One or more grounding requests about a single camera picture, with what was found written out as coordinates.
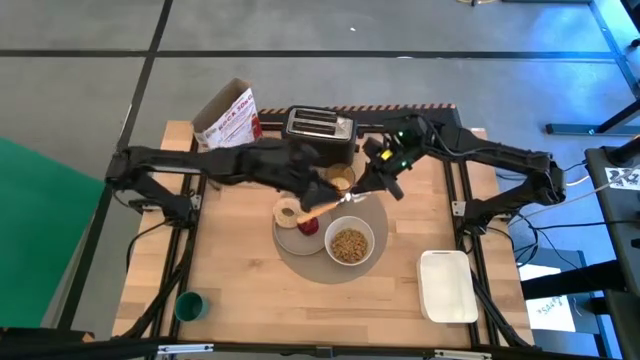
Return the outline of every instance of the white tray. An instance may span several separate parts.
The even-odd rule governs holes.
[[[422,315],[437,323],[478,320],[469,259],[462,251],[425,251],[418,260]]]

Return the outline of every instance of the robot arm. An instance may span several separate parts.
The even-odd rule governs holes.
[[[317,156],[311,147],[274,138],[203,153],[129,147],[113,156],[106,182],[115,190],[138,192],[145,198],[143,205],[159,206],[173,225],[188,227],[195,221],[191,199],[171,193],[149,172],[203,174],[225,185],[257,182],[292,192],[302,209],[309,210],[340,198],[334,186],[311,167]]]
[[[388,190],[397,200],[402,199],[397,176],[428,155],[447,161],[476,161],[527,176],[521,185],[492,198],[467,199],[462,216],[465,230],[471,233],[483,234],[498,214],[514,214],[531,203],[553,205],[565,199],[564,173],[549,153],[479,139],[468,129],[417,114],[387,120],[383,126],[383,141],[368,138],[363,146],[370,161],[353,194]]]

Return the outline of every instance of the teal cup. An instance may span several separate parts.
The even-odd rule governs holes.
[[[209,303],[198,293],[188,291],[176,300],[175,314],[180,321],[189,322],[200,320],[207,316]]]

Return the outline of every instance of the round tray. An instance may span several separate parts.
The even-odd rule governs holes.
[[[333,219],[329,214],[318,216],[318,231],[310,236],[304,235],[297,227],[285,229],[273,221],[273,237],[278,245],[293,255],[312,255],[324,249],[324,233]]]
[[[366,274],[378,262],[378,259],[380,259],[384,249],[387,247],[389,229],[387,225],[387,213],[384,210],[382,202],[377,195],[372,194],[359,203],[349,202],[341,204],[336,209],[330,211],[329,216],[332,220],[342,216],[356,216],[369,224],[371,230],[373,230],[376,243],[367,261],[357,266],[340,265],[333,261],[324,250],[309,256],[294,255],[278,243],[276,232],[282,228],[274,226],[273,239],[282,261],[303,278],[323,284],[339,284]],[[308,241],[303,234],[299,232],[298,234],[300,241]],[[324,230],[322,226],[316,235],[317,234],[322,236],[324,242]]]

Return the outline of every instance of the paper sheet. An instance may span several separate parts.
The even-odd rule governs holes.
[[[604,168],[604,171],[607,173],[607,179],[609,181],[613,181],[616,177],[626,173],[631,169],[628,168]],[[622,189],[622,190],[640,190],[640,169],[634,170],[631,175],[627,178],[618,179],[618,181],[611,184],[612,189]]]
[[[520,268],[520,280],[560,273],[560,269],[527,264]],[[571,304],[565,295],[527,300],[527,312],[532,329],[575,332]]]

